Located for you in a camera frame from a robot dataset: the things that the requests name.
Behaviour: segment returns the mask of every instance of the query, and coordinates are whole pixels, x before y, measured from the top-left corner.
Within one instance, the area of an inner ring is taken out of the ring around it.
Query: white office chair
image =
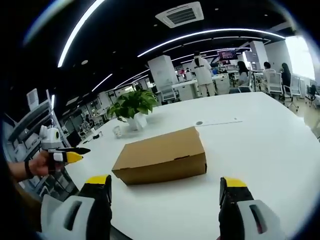
[[[161,93],[162,102],[173,101],[177,99],[177,94],[171,85],[160,86],[158,90]]]
[[[281,73],[269,72],[266,74],[266,88],[269,94],[283,94]]]
[[[248,74],[248,86],[239,86],[238,87],[240,93],[252,92],[252,71],[249,71]]]
[[[295,107],[295,111],[298,112],[299,106],[297,106],[294,103],[294,98],[300,98],[301,92],[300,92],[300,77],[296,75],[291,75],[291,82],[290,87],[283,85],[284,87],[284,103],[283,105],[286,105],[286,98],[290,98],[290,104],[287,106],[289,108],[291,105]]]

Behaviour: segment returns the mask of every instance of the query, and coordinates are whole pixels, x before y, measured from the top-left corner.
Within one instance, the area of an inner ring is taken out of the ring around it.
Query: cardboard box
[[[184,179],[207,172],[195,127],[126,144],[112,172],[127,185]]]

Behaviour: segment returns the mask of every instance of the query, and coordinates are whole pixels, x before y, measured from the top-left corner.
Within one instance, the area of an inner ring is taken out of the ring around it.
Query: black ceiling
[[[33,5],[18,16],[21,36],[45,9],[49,1],[32,1]],[[26,93],[37,88],[42,97],[45,89],[56,95],[58,115],[66,110],[66,102],[91,90],[109,74],[113,74],[94,93],[114,88],[123,81],[146,70],[147,61],[160,56],[163,51],[185,43],[225,36],[248,36],[278,41],[277,37],[253,32],[219,32],[201,34],[179,40],[156,49],[142,57],[138,54],[186,34],[210,29],[248,28],[268,31],[286,19],[279,10],[266,0],[200,0],[204,20],[169,28],[155,15],[170,8],[190,3],[192,0],[105,0],[90,16],[73,41],[61,68],[58,61],[65,43],[81,16],[94,0],[75,0],[55,15],[36,37],[20,49],[14,63],[14,74],[10,77],[10,97],[21,107],[11,115],[28,111]],[[285,36],[292,35],[291,30]],[[171,59],[192,54],[195,50],[207,51],[219,48],[239,47],[248,42],[244,38],[207,40],[184,45],[166,52]]]

